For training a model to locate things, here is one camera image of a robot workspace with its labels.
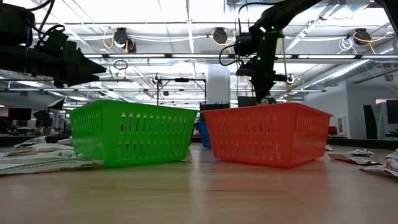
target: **plastic basket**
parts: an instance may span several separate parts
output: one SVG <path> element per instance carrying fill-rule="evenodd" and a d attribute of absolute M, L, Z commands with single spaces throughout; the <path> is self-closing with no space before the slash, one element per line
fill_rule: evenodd
<path fill-rule="evenodd" d="M 211 149 L 209 133 L 207 131 L 207 126 L 205 121 L 200 121 L 196 123 L 197 128 L 199 129 L 201 143 L 203 147 Z"/>
<path fill-rule="evenodd" d="M 197 111 L 101 100 L 70 112 L 73 147 L 105 167 L 178 161 Z"/>
<path fill-rule="evenodd" d="M 292 167 L 324 156 L 330 114 L 284 103 L 204 111 L 218 159 Z"/>

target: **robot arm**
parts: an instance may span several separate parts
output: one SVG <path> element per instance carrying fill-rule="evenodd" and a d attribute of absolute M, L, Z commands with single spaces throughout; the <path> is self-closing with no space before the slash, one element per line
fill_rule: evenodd
<path fill-rule="evenodd" d="M 256 92 L 256 101 L 261 101 L 269 94 L 274 86 L 274 81 L 286 82 L 285 75 L 276 75 L 274 64 L 277 41 L 284 38 L 282 29 L 288 26 L 291 20 L 301 12 L 311 8 L 321 0 L 285 0 L 278 2 L 272 7 L 266 9 L 261 18 L 249 28 L 248 33 L 240 33 L 236 37 L 234 45 L 235 54 L 238 57 L 247 57 L 256 54 L 248 63 L 242 64 L 236 75 L 250 76 L 254 91 Z M 393 14 L 398 9 L 396 0 L 376 0 L 389 16 L 390 22 L 398 33 L 396 22 L 398 14 Z"/>

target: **desk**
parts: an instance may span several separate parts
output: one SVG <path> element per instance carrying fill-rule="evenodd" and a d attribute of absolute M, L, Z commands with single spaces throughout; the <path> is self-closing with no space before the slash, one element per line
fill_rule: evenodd
<path fill-rule="evenodd" d="M 337 151 L 353 148 L 333 147 Z M 1 223 L 395 223 L 398 180 L 327 156 L 294 169 L 183 162 L 0 178 Z M 374 151 L 383 161 L 391 151 Z"/>

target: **metal frame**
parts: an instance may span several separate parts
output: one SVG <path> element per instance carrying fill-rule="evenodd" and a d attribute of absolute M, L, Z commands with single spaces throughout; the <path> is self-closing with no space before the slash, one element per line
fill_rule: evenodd
<path fill-rule="evenodd" d="M 157 105 L 157 106 L 159 105 L 159 91 L 162 90 L 162 89 L 163 89 L 167 84 L 169 84 L 171 81 L 179 82 L 179 81 L 178 81 L 179 79 L 181 79 L 181 78 L 159 78 L 159 79 L 157 80 L 157 83 L 156 83 L 156 105 Z M 194 83 L 196 83 L 196 84 L 201 88 L 202 91 L 205 92 L 205 103 L 206 103 L 206 98 L 207 98 L 207 80 L 202 79 L 202 78 L 183 78 L 183 79 L 184 79 L 184 80 L 188 80 L 188 82 L 189 82 L 189 81 L 193 81 Z M 160 83 L 161 81 L 166 81 L 166 82 L 163 84 L 162 88 L 159 88 L 159 87 L 160 87 L 160 86 L 159 86 L 159 83 Z M 198 84 L 197 81 L 202 81 L 202 82 L 204 82 L 204 83 L 205 83 L 205 89 L 203 89 L 203 88 Z"/>

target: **ceiling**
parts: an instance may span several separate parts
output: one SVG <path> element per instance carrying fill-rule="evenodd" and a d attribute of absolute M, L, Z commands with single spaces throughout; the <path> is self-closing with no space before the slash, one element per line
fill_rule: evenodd
<path fill-rule="evenodd" d="M 311 9 L 301 13 L 283 30 L 286 36 L 285 46 L 290 47 L 288 54 L 353 54 L 352 50 L 341 50 L 341 44 L 347 34 L 352 34 L 356 28 L 366 28 L 375 39 L 375 47 L 396 38 L 384 10 L 374 5 L 369 0 L 351 0 L 354 4 L 339 8 L 332 16 L 325 17 L 297 43 L 292 45 L 293 39 L 303 31 L 312 21 L 318 19 L 320 13 L 328 5 L 328 1 L 317 4 Z M 39 0 L 4 0 L 4 3 L 32 8 L 44 1 Z M 224 45 L 218 45 L 212 38 L 215 27 L 224 27 L 229 36 L 228 42 L 233 43 L 237 33 L 236 11 L 230 0 L 56 0 L 52 14 L 47 20 L 44 30 L 61 23 L 66 27 L 65 33 L 70 40 L 78 43 L 84 54 L 106 54 L 107 52 L 122 53 L 115 45 L 108 49 L 104 41 L 111 45 L 111 34 L 117 27 L 127 28 L 137 46 L 138 54 L 218 54 Z M 236 0 L 239 6 L 244 1 Z M 248 30 L 249 24 L 253 24 L 267 6 L 251 6 L 248 10 L 242 10 L 243 32 Z M 35 11 L 37 25 L 40 24 L 46 9 Z M 355 45 L 358 54 L 370 54 L 369 47 Z M 283 45 L 280 40 L 277 46 L 277 54 L 283 53 Z M 93 59 L 98 63 L 106 64 L 107 73 L 98 76 L 107 80 L 91 85 L 81 85 L 79 88 L 100 86 L 101 88 L 152 88 L 152 77 L 158 74 L 162 78 L 206 78 L 207 65 L 218 63 L 216 60 L 171 60 L 151 59 L 148 66 L 146 59 L 128 60 L 137 65 L 130 66 L 125 71 L 117 74 L 113 67 L 114 60 Z M 309 82 L 323 72 L 337 66 L 338 62 L 294 62 L 287 64 L 287 73 L 296 77 L 296 82 Z M 231 88 L 236 89 L 237 78 L 234 76 L 236 65 L 229 66 L 232 74 Z M 277 73 L 285 73 L 284 64 L 276 63 Z M 133 82 L 110 82 L 109 79 L 123 79 Z M 198 84 L 170 83 L 172 88 L 197 88 L 197 92 L 170 93 L 170 101 L 173 98 L 203 99 L 203 92 Z M 250 84 L 244 79 L 239 79 L 239 88 L 251 89 Z M 284 88 L 284 83 L 278 83 L 275 89 Z M 131 101 L 155 102 L 147 93 L 137 91 L 124 91 L 114 93 L 123 99 Z M 196 108 L 197 104 L 180 106 Z"/>

